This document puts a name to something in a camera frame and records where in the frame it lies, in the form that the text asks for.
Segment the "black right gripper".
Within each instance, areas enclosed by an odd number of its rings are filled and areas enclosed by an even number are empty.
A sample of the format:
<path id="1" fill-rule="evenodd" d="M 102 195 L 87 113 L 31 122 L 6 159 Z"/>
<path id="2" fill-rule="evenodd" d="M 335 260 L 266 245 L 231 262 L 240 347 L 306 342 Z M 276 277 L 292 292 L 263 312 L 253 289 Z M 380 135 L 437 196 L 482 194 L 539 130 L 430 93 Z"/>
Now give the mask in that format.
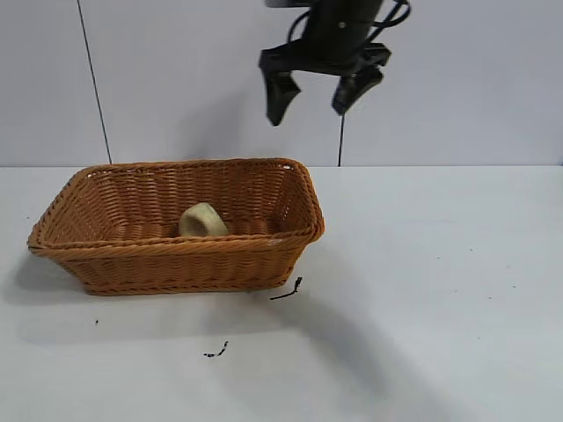
<path id="1" fill-rule="evenodd" d="M 346 113 L 382 82 L 383 73 L 375 65 L 386 65 L 391 51 L 368 40 L 381 6 L 380 1 L 370 0 L 316 1 L 303 15 L 307 22 L 300 38 L 261 52 L 259 67 L 272 126 L 282 123 L 289 105 L 301 92 L 291 71 L 342 76 L 333 95 L 336 113 Z"/>

